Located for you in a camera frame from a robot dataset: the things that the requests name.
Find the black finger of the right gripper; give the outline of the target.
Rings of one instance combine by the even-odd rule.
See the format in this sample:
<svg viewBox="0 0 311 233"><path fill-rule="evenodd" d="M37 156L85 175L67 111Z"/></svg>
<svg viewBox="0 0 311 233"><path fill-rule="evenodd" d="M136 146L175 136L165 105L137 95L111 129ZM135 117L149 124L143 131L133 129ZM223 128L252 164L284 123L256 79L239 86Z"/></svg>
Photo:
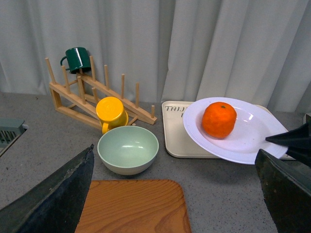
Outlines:
<svg viewBox="0 0 311 233"><path fill-rule="evenodd" d="M287 155L311 166L311 124L309 122L295 130L266 137L265 140L288 147Z"/></svg>

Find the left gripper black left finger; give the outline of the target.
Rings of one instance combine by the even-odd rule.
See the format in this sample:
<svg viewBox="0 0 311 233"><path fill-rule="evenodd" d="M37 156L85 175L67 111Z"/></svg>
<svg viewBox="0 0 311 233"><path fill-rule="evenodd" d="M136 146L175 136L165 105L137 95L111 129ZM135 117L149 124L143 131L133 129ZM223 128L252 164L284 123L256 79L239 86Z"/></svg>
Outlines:
<svg viewBox="0 0 311 233"><path fill-rule="evenodd" d="M94 169L94 146L0 211L2 233L73 233Z"/></svg>

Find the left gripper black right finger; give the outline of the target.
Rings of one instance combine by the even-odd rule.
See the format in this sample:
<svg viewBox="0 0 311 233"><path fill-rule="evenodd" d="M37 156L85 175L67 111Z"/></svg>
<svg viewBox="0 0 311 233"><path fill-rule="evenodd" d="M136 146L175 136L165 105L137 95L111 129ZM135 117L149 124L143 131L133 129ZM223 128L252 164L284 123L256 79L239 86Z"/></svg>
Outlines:
<svg viewBox="0 0 311 233"><path fill-rule="evenodd" d="M255 167L264 201L279 233L311 231L311 180L260 149Z"/></svg>

